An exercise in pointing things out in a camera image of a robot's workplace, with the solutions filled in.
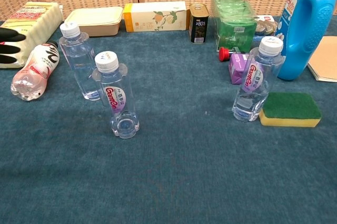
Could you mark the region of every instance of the clear plastic bottle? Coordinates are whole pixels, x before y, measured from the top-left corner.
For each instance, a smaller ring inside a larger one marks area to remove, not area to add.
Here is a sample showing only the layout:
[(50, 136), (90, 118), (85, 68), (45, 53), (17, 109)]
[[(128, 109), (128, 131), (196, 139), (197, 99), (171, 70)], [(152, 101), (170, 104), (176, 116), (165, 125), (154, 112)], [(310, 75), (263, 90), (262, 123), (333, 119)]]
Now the clear plastic bottle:
[(112, 111), (111, 129), (122, 139), (133, 137), (139, 130), (139, 120), (127, 67), (118, 63), (114, 52), (101, 52), (95, 57), (94, 79), (99, 85), (102, 102)]
[(11, 84), (12, 94), (27, 101), (43, 95), (48, 78), (59, 60), (56, 42), (48, 41), (37, 45), (30, 53), (26, 65), (15, 74)]
[(283, 42), (272, 36), (264, 37), (258, 48), (250, 51), (245, 76), (233, 105), (236, 119), (257, 119), (272, 85), (279, 74), (284, 57), (280, 55)]
[(95, 53), (89, 44), (89, 36), (81, 32), (75, 22), (63, 23), (60, 26), (63, 37), (60, 38), (61, 50), (74, 72), (75, 79), (83, 94), (88, 100), (99, 100), (100, 96), (92, 79), (95, 67)]

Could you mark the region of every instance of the plastic bottle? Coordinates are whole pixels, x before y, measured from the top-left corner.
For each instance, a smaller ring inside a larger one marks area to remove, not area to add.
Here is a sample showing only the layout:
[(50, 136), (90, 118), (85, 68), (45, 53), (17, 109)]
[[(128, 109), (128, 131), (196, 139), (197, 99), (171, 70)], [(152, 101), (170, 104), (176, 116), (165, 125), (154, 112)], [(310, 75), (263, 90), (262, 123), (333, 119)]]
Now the plastic bottle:
[(283, 42), (279, 38), (267, 36), (261, 40), (259, 47), (250, 51), (242, 75), (245, 77), (232, 109), (236, 119), (257, 119), (284, 62), (284, 57), (280, 54), (282, 48)]
[(286, 56), (279, 77), (294, 80), (304, 71), (320, 43), (333, 14), (336, 0), (287, 0), (276, 37), (284, 42)]
[(43, 95), (48, 78), (59, 60), (56, 42), (48, 41), (37, 45), (30, 53), (26, 65), (15, 74), (11, 84), (12, 94), (28, 101)]
[(95, 57), (97, 69), (93, 75), (100, 86), (103, 104), (111, 111), (111, 129), (122, 139), (133, 137), (139, 130), (134, 98), (127, 67), (118, 63), (114, 52), (101, 52)]
[(92, 72), (96, 68), (95, 53), (88, 42), (88, 34), (81, 32), (75, 22), (63, 23), (60, 29), (63, 34), (60, 38), (60, 47), (74, 72), (83, 97), (92, 101), (99, 100), (100, 96), (92, 79)]

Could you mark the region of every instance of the black glove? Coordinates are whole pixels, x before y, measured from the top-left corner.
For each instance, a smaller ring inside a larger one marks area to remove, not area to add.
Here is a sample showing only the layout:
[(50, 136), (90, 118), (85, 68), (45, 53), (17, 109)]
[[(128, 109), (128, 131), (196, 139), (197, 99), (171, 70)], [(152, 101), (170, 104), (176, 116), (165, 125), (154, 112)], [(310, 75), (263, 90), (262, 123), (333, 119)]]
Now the black glove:
[(2, 44), (2, 42), (20, 42), (26, 39), (25, 35), (19, 34), (17, 31), (9, 28), (0, 27), (0, 64), (11, 64), (16, 62), (15, 57), (3, 54), (15, 54), (20, 52), (20, 48)]

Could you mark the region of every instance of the green packaged item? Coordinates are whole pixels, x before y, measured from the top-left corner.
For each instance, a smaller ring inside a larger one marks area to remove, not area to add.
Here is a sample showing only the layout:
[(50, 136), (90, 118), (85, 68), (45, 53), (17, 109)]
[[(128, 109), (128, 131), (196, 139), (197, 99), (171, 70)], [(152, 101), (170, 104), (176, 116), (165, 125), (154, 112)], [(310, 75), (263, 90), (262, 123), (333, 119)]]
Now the green packaged item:
[(251, 49), (256, 30), (256, 14), (247, 0), (212, 0), (217, 51), (221, 47)]

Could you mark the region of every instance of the sponge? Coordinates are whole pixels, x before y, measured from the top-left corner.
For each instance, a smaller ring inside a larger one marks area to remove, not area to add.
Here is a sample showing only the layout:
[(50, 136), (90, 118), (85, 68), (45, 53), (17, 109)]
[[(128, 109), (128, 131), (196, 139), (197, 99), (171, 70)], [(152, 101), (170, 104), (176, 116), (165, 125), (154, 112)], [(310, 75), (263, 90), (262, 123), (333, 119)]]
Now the sponge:
[(264, 126), (316, 127), (322, 115), (309, 94), (269, 93), (259, 117)]

